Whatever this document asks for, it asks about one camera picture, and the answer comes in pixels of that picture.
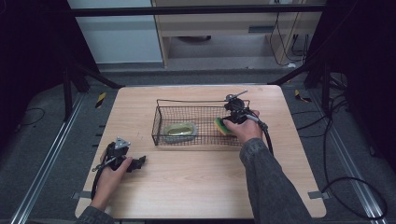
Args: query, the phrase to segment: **sleeve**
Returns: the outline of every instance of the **sleeve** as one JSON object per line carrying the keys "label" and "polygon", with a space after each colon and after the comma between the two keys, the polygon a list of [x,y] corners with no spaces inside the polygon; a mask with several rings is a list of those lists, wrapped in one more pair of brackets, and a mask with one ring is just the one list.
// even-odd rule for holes
{"label": "sleeve", "polygon": [[313,223],[296,188],[262,139],[248,140],[239,155],[256,224]]}
{"label": "sleeve", "polygon": [[114,219],[101,210],[88,206],[79,216],[76,224],[114,224]]}

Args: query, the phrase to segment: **white wall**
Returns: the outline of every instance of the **white wall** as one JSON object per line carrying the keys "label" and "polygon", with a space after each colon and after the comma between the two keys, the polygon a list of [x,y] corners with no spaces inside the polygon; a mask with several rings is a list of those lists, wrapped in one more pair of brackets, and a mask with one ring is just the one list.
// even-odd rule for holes
{"label": "white wall", "polygon": [[[71,8],[151,7],[150,0],[68,0]],[[161,63],[153,16],[81,17],[96,63]]]}

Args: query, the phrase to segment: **black wire basket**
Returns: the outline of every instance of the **black wire basket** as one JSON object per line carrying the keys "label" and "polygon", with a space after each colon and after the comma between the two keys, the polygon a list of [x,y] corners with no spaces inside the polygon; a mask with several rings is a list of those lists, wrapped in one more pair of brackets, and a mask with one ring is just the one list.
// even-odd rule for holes
{"label": "black wire basket", "polygon": [[157,100],[152,139],[155,146],[241,146],[233,135],[215,126],[216,118],[230,116],[224,101]]}

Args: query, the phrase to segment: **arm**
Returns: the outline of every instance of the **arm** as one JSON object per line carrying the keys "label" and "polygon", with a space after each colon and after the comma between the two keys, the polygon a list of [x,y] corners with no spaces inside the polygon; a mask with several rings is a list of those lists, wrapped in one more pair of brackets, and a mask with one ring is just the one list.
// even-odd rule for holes
{"label": "arm", "polygon": [[114,224],[114,219],[105,213],[108,201],[117,186],[122,180],[127,168],[132,162],[132,158],[127,158],[121,166],[113,171],[110,167],[105,167],[100,175],[95,197],[93,198],[90,206],[88,206],[81,216],[78,218],[77,224],[82,223],[108,223]]}
{"label": "arm", "polygon": [[246,168],[247,191],[256,223],[312,223],[303,200],[262,141],[253,120],[224,124],[244,144],[239,157]]}

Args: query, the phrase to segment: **sponge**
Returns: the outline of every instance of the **sponge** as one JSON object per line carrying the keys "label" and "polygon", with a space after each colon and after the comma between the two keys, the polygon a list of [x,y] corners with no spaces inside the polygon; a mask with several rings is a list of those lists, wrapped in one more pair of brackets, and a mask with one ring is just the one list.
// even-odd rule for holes
{"label": "sponge", "polygon": [[233,132],[231,132],[223,123],[221,118],[216,118],[215,119],[215,126],[216,128],[218,128],[219,132],[221,132],[223,135],[227,135],[227,134],[233,134]]}

